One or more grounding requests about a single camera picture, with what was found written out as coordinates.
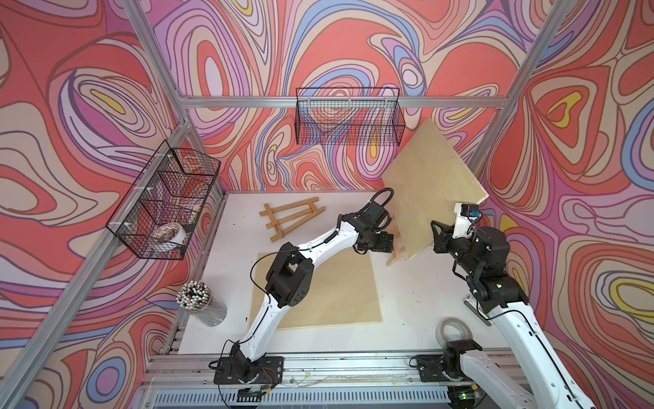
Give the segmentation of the plywood board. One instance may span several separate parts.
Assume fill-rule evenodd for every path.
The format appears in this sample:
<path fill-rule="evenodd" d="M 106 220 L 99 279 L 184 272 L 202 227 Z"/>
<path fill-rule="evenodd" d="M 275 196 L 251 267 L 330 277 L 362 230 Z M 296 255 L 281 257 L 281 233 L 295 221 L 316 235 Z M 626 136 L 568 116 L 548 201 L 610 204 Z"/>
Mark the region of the plywood board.
<path fill-rule="evenodd" d="M 371 256 L 346 250 L 318 267 L 308 295 L 278 328 L 376 324 L 383 321 L 381 314 Z"/>
<path fill-rule="evenodd" d="M 482 204 L 489 194 L 460 155 L 426 119 L 383 173 L 385 187 L 410 260 L 434 243 L 431 221 L 453 225 L 456 203 Z"/>

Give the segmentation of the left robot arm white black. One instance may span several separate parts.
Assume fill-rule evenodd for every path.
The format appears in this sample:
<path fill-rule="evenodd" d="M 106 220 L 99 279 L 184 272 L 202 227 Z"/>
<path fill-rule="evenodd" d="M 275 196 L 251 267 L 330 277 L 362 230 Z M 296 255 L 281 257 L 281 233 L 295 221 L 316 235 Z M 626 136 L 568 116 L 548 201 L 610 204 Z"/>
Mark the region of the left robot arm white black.
<path fill-rule="evenodd" d="M 335 228 L 302 245 L 285 243 L 272 256 L 262 306 L 242 339 L 232 342 L 228 364 L 238 380 L 250 383 L 262 368 L 261 359 L 280 322 L 291 308 L 308 295 L 313 273 L 337 253 L 351 249 L 359 255 L 390 253 L 394 236 L 387 232 L 392 218 L 386 205 L 394 191 L 385 187 L 376 192 L 359 211 L 340 215 Z"/>

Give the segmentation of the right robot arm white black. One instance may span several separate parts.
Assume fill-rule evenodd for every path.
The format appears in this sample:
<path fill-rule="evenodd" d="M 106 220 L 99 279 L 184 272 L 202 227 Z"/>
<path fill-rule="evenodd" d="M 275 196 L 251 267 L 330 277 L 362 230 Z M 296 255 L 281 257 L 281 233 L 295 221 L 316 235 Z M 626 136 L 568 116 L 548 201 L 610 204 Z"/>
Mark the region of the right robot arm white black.
<path fill-rule="evenodd" d="M 482 319 L 501 332 L 522 369 L 527 388 L 501 370 L 473 339 L 446 343 L 443 371 L 474 381 L 501 408 L 593 408 L 538 324 L 530 301 L 506 271 L 510 246 L 496 228 L 468 218 L 447 226 L 433 221 L 434 251 L 453 257 L 455 269 Z"/>

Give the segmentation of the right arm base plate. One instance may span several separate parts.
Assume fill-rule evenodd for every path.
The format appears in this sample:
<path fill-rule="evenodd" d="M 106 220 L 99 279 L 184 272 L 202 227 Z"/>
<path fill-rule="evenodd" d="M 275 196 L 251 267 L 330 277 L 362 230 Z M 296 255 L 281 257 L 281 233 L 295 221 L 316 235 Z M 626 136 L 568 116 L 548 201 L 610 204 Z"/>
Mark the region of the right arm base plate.
<path fill-rule="evenodd" d="M 462 373 L 450 373 L 444 366 L 442 354 L 418 354 L 409 359 L 409 366 L 418 371 L 422 383 L 470 383 Z"/>

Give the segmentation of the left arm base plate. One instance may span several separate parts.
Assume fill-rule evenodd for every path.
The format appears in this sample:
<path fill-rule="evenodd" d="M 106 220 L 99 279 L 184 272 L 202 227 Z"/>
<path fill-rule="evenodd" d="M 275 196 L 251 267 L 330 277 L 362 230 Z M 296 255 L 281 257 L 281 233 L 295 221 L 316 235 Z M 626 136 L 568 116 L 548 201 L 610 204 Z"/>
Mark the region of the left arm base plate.
<path fill-rule="evenodd" d="M 239 361 L 232 357 L 221 357 L 212 361 L 210 369 L 215 371 L 216 385 L 267 385 L 275 387 L 284 377 L 284 357 L 267 356 L 255 362 Z"/>

